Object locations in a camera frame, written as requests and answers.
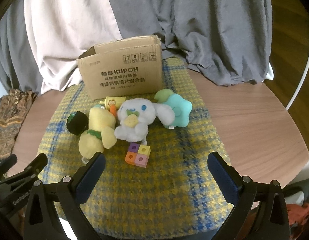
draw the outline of white plush toy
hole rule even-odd
[[[128,142],[143,140],[149,132],[148,125],[152,124],[156,117],[163,125],[170,125],[175,120],[175,114],[170,106],[152,103],[143,98],[130,99],[122,103],[117,117],[120,126],[115,129],[114,135]]]

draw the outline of teal star-shaped toy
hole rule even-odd
[[[189,124],[189,114],[192,110],[192,104],[190,101],[185,100],[178,94],[173,94],[168,97],[168,100],[163,103],[172,108],[175,113],[175,120],[170,126],[174,127],[186,127]]]

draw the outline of black round object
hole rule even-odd
[[[67,119],[67,129],[74,135],[80,135],[88,129],[89,119],[80,111],[73,112]]]

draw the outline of screw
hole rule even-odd
[[[63,182],[69,182],[71,180],[71,177],[70,176],[65,176],[63,179],[62,179],[62,181]]]
[[[249,176],[243,176],[242,177],[242,180],[246,183],[249,183],[251,181],[250,177]]]
[[[277,180],[273,180],[272,184],[275,185],[276,187],[280,186],[280,183]]]
[[[36,180],[35,182],[34,182],[34,186],[35,187],[37,187],[37,186],[39,186],[41,184],[41,180]]]

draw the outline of purple block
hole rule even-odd
[[[138,153],[137,156],[136,156],[136,159],[135,159],[135,165],[145,168],[145,167],[147,167],[147,164],[148,164],[147,155]]]
[[[138,153],[139,147],[140,147],[140,144],[130,143],[128,151],[133,152],[133,153]]]

